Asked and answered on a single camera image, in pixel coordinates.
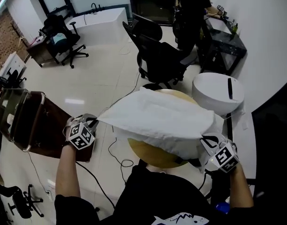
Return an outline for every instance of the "brick wall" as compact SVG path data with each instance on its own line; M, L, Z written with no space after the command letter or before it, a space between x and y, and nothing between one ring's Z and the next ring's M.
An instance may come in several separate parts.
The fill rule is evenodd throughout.
M13 24L17 28L19 34L22 35L18 27L15 25L10 13L6 9L2 15L0 15L0 70L2 68L2 64L13 52L16 52L22 60L25 60L28 55L26 46L22 42L18 46L19 36L13 30L11 24Z

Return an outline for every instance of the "door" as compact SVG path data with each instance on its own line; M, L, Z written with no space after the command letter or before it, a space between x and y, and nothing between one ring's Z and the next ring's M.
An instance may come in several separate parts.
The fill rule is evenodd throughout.
M131 0L132 11L156 23L172 25L176 0Z

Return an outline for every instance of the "faucet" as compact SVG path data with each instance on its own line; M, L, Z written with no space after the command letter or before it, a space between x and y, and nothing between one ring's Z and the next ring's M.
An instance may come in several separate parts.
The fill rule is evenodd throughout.
M95 4L94 2L91 4L91 8L92 8L92 5L95 5L95 8L96 8L96 10L97 10L96 4Z

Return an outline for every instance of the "dark wooden table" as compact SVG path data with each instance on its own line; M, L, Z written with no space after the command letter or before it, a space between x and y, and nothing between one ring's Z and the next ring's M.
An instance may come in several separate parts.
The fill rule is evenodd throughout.
M55 61L59 64L59 61L56 59L56 55L58 54L53 48L52 42L44 37L39 42L30 45L27 48L30 56L42 67L43 63Z

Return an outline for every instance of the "white bathtub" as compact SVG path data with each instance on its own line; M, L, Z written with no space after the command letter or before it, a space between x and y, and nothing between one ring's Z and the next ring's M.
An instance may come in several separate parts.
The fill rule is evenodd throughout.
M126 37L122 22L128 22L125 8L114 8L72 18L66 26L74 33L74 28L69 25L76 22L75 26L81 39L78 45L85 46L120 44Z

